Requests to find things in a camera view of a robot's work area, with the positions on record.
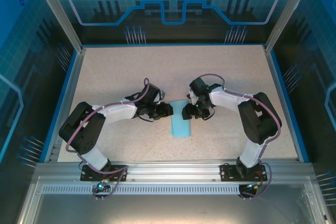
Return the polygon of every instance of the blue sponge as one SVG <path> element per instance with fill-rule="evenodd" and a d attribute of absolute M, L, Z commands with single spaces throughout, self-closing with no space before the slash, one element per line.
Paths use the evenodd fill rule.
<path fill-rule="evenodd" d="M 174 114 L 172 115 L 171 133 L 175 137 L 191 135 L 190 120 L 183 120 L 182 118 L 182 110 L 188 103 L 188 100 L 170 102 L 170 105 L 174 109 Z"/>

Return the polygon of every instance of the blue edge trim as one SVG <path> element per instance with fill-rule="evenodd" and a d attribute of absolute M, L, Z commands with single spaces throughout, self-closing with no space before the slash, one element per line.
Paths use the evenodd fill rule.
<path fill-rule="evenodd" d="M 225 45 L 225 44 L 176 44 L 176 45 L 175 44 L 152 44 L 152 45 L 142 44 L 142 45 L 138 45 L 138 46 L 162 46 L 162 45 L 166 45 L 166 46 L 194 45 L 195 46 L 195 45 Z M 263 44 L 244 44 L 244 45 L 263 45 Z M 125 46 L 128 46 L 128 45 L 108 45 L 108 44 L 104 44 L 104 45 L 99 45 L 99 44 L 84 45 L 84 47 L 87 47 L 87 48 L 88 47 L 125 47 Z M 58 117 L 58 114 L 59 114 L 59 110 L 60 110 L 61 104 L 62 104 L 63 99 L 64 99 L 65 91 L 66 91 L 67 86 L 69 84 L 69 78 L 70 78 L 71 71 L 74 67 L 74 62 L 75 62 L 76 56 L 77 56 L 77 52 L 75 51 L 73 53 L 73 57 L 71 59 L 69 70 L 68 70 L 67 75 L 66 75 L 65 80 L 64 80 L 64 84 L 63 84 L 63 87 L 62 87 L 62 90 L 61 90 L 61 94 L 59 95 L 59 99 L 58 99 L 58 102 L 57 102 L 57 105 L 56 105 L 54 116 L 52 117 L 52 121 L 51 121 L 51 125 L 50 125 L 49 131 L 48 131 L 46 142 L 45 142 L 45 145 L 44 145 L 41 157 L 40 157 L 40 162 L 43 162 L 43 160 L 45 159 L 45 157 L 47 155 L 48 147 L 49 147 L 49 144 L 50 144 L 50 141 L 51 141 L 51 136 L 52 136 L 54 128 L 55 128 L 55 124 L 56 124 L 56 120 L 57 120 L 57 117 Z M 271 50 L 271 57 L 272 57 L 272 60 L 274 62 L 276 74 L 278 75 L 282 92 L 284 94 L 283 96 L 285 97 L 285 103 L 286 103 L 286 106 L 287 106 L 288 111 L 289 111 L 289 116 L 292 120 L 293 128 L 294 128 L 297 140 L 298 140 L 298 144 L 299 144 L 300 152 L 301 152 L 301 155 L 302 155 L 302 159 L 305 163 L 308 163 L 309 158 L 308 158 L 307 150 L 306 150 L 306 147 L 304 146 L 302 135 L 301 135 L 301 132 L 300 132 L 300 129 L 299 129 L 299 125 L 298 125 L 298 122 L 297 122 L 296 117 L 294 115 L 294 110 L 293 110 L 293 107 L 290 103 L 289 95 L 288 95 L 288 92 L 286 90 L 285 83 L 283 81 L 281 71 L 280 71 L 280 68 L 279 68 L 279 65 L 278 65 L 278 61 L 276 59 L 276 56 L 275 56 L 275 53 L 274 53 L 273 49 Z"/>
<path fill-rule="evenodd" d="M 68 87 L 68 84 L 69 84 L 70 75 L 71 75 L 72 69 L 74 67 L 76 57 L 77 57 L 77 51 L 75 50 L 74 53 L 72 54 L 72 59 L 71 59 L 71 62 L 70 62 L 69 68 L 68 68 L 68 72 L 65 76 L 65 80 L 64 80 L 64 83 L 63 83 L 63 86 L 62 86 L 62 90 L 61 90 L 61 93 L 59 95 L 58 102 L 57 102 L 57 105 L 56 105 L 56 108 L 55 108 L 54 116 L 52 117 L 50 128 L 49 128 L 49 131 L 48 131 L 48 134 L 47 134 L 47 138 L 46 138 L 46 141 L 44 143 L 44 147 L 43 147 L 43 150 L 42 150 L 42 153 L 41 153 L 41 156 L 40 156 L 40 163 L 44 163 L 44 159 L 47 156 L 48 148 L 49 148 L 49 145 L 50 145 L 50 142 L 51 142 L 51 136 L 53 135 L 53 132 L 54 132 L 54 129 L 55 129 L 57 117 L 58 117 L 58 114 L 59 114 L 59 111 L 60 111 L 60 108 L 61 108 L 61 105 L 62 105 L 62 102 L 63 102 L 63 99 L 64 99 L 65 91 L 67 90 L 67 87 Z"/>

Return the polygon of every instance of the robotic arm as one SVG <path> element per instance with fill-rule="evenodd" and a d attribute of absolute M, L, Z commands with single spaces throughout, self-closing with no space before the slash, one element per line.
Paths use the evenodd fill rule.
<path fill-rule="evenodd" d="M 170 116 L 173 114 L 173 108 L 161 102 L 164 96 L 162 90 L 149 84 L 147 92 L 145 87 L 141 92 L 125 97 L 120 103 L 116 103 L 117 105 L 98 111 L 80 129 L 70 146 L 94 169 L 109 172 L 110 162 L 96 146 L 103 126 L 123 119 L 141 118 L 145 114 L 153 121 Z M 98 108 L 101 106 L 79 103 L 59 130 L 60 137 L 68 142 L 80 123 Z"/>
<path fill-rule="evenodd" d="M 208 120 L 213 115 L 210 115 L 209 108 L 215 106 L 222 106 L 239 113 L 248 141 L 243 153 L 237 159 L 236 169 L 244 178 L 249 173 L 249 169 L 258 164 L 267 140 L 278 131 L 274 118 L 255 100 L 263 103 L 272 112 L 281 127 L 281 120 L 268 97 L 264 93 L 240 94 L 229 91 L 220 84 L 208 86 L 201 78 L 192 81 L 187 97 L 192 103 L 187 104 L 182 111 L 184 120 L 189 120 L 192 116 L 196 119 Z"/>

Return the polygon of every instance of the white work surface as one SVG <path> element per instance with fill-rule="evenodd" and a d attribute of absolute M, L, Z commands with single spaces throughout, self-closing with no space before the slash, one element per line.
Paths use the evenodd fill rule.
<path fill-rule="evenodd" d="M 117 102 L 143 89 L 148 77 L 166 92 L 164 101 L 187 99 L 189 84 L 199 75 L 216 73 L 225 87 L 238 92 L 268 95 L 282 120 L 281 136 L 266 149 L 264 157 L 297 157 L 262 46 L 165 46 L 89 48 L 86 50 L 73 110 L 79 102 L 91 105 Z M 204 77 L 207 84 L 221 83 Z M 98 140 L 102 152 L 112 161 L 178 161 L 236 159 L 247 137 L 240 116 L 216 107 L 208 121 L 191 120 L 191 136 L 173 137 L 171 118 L 154 123 L 123 120 L 103 127 Z M 65 151 L 59 162 L 79 161 Z"/>

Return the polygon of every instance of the black mounting plate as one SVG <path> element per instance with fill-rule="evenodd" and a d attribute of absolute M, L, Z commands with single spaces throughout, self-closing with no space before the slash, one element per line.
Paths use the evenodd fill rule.
<path fill-rule="evenodd" d="M 111 165 L 110 166 L 110 172 L 113 170 L 118 170 L 125 167 L 124 165 Z M 110 178 L 111 182 L 116 182 L 119 179 L 119 176 L 121 175 L 121 172 L 116 173 L 113 177 Z M 107 178 L 108 174 L 100 174 L 93 171 L 88 165 L 84 165 L 82 168 L 82 172 L 80 175 L 80 181 L 102 181 L 104 178 Z M 127 170 L 124 172 L 124 175 L 122 176 L 121 182 L 126 181 L 127 177 Z"/>
<path fill-rule="evenodd" d="M 259 182 L 260 177 L 256 174 L 256 172 L 261 172 L 263 174 L 263 182 L 267 181 L 267 174 L 264 165 L 257 164 L 254 167 L 249 168 L 245 179 L 242 179 L 238 173 L 236 165 L 226 163 L 219 166 L 219 173 L 221 175 L 222 182 Z"/>

